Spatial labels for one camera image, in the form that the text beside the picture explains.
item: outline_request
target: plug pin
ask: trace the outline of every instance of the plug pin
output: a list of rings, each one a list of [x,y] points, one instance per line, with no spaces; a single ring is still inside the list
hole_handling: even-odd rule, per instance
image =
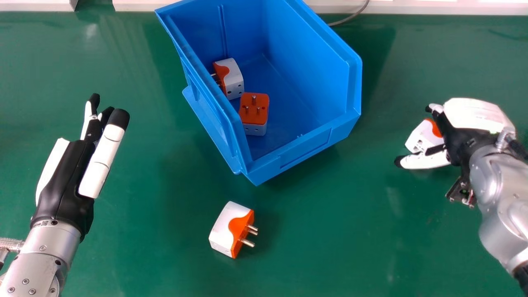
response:
[[[247,239],[245,239],[245,238],[244,238],[244,239],[241,239],[240,241],[241,241],[243,244],[245,244],[245,245],[247,245],[247,246],[249,246],[249,247],[255,247],[255,243],[253,243],[253,242],[251,242],[251,241],[249,241],[249,240],[247,240]]]

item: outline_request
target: robotic hand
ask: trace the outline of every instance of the robotic hand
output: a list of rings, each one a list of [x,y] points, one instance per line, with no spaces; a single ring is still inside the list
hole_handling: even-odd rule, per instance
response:
[[[80,140],[55,143],[37,184],[37,208],[25,242],[0,238],[0,269],[9,252],[18,253],[0,276],[0,296],[62,292],[130,119],[128,112],[113,107],[97,115],[99,102],[93,94],[86,103]]]
[[[404,169],[461,167],[446,197],[478,205],[480,241],[528,296],[528,154],[515,127],[498,106],[477,99],[453,98],[426,111],[433,120],[412,132],[406,142],[412,154],[394,163]]]

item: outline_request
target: green table surface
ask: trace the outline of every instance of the green table surface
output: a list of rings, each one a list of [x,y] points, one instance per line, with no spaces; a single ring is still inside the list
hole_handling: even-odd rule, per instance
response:
[[[27,235],[42,167],[57,138],[78,139],[92,92],[131,114],[64,296],[521,296],[480,244],[479,211],[444,198],[458,169],[393,159],[424,106],[455,96],[500,104],[528,137],[528,18],[361,15],[336,28],[364,62],[362,117],[255,187],[183,98],[155,15],[78,10],[0,14],[0,236]],[[260,228],[236,260],[208,242],[230,200]]]

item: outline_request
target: orange plastic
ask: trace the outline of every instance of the orange plastic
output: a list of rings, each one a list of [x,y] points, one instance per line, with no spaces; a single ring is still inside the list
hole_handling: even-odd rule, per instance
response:
[[[218,82],[220,83],[220,87],[222,88],[222,92],[227,96],[227,89],[225,87],[225,81],[224,78],[229,74],[229,67],[218,65],[216,62],[213,63],[214,72],[216,72],[216,76],[218,76]]]
[[[233,234],[233,245],[231,246],[231,255],[233,259],[238,256],[238,252],[242,247],[242,239],[248,236],[248,225],[253,225],[255,221],[254,212],[250,210],[249,213],[242,218],[234,218],[229,222],[229,231]]]
[[[438,129],[438,126],[436,125],[435,121],[431,118],[426,118],[426,121],[430,122],[432,124],[432,133],[438,137],[442,138],[442,133],[440,133],[440,130]]]
[[[238,115],[243,124],[264,125],[268,121],[268,108],[269,96],[267,94],[246,92],[240,98]]]

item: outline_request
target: blue storage container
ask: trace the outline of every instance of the blue storage container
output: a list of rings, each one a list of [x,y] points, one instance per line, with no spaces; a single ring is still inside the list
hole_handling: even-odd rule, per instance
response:
[[[183,95],[235,174],[255,185],[346,138],[361,114],[360,57],[302,0],[183,0],[156,10],[182,60]],[[265,136],[211,77],[234,58],[270,98]]]

